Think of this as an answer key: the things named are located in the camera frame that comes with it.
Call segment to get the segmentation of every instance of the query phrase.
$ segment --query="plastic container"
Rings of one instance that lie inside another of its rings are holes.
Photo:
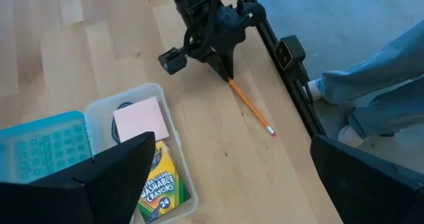
[[[27,184],[90,157],[79,111],[0,131],[0,182]]]
[[[93,154],[97,154],[108,148],[111,148],[112,146],[117,145],[117,143],[112,139],[111,134],[114,110],[116,110],[118,106],[124,102],[136,103],[151,97],[156,97],[159,102],[160,110],[170,134],[170,136],[164,141],[170,148],[172,158],[174,159],[174,164],[178,169],[178,173],[184,180],[187,191],[190,193],[189,200],[153,222],[168,223],[183,217],[184,215],[193,213],[197,208],[198,197],[186,164],[186,160],[184,159],[181,150],[182,144],[180,136],[177,130],[175,130],[174,124],[172,123],[172,118],[168,109],[168,105],[166,104],[164,91],[160,85],[152,83],[144,84],[126,92],[95,101],[90,103],[85,108],[84,115],[87,125],[87,133],[91,143],[91,151]]]

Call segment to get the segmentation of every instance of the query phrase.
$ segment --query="sticky note pad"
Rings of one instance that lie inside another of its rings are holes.
[[[156,141],[170,136],[156,97],[118,109],[113,116],[121,142],[146,131],[153,131]]]

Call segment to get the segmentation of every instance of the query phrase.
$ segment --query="blue plastic lid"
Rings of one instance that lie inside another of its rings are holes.
[[[79,111],[0,130],[0,182],[26,184],[90,157]]]

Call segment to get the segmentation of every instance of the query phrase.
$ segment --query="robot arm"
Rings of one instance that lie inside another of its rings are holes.
[[[235,46],[246,39],[245,29],[265,20],[265,9],[259,3],[238,0],[237,8],[224,6],[221,0],[174,0],[187,31],[184,46],[159,56],[169,74],[187,64],[187,57],[208,63],[226,82],[233,78]]]

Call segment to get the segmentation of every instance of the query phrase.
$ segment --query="gray floor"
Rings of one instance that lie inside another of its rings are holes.
[[[306,53],[311,79],[329,70],[344,70],[424,19],[424,0],[259,0],[278,38],[297,35]],[[356,103],[366,104],[376,94]],[[330,137],[346,125],[353,105],[315,104]],[[360,148],[408,168],[424,172],[424,126],[394,138],[368,140]]]

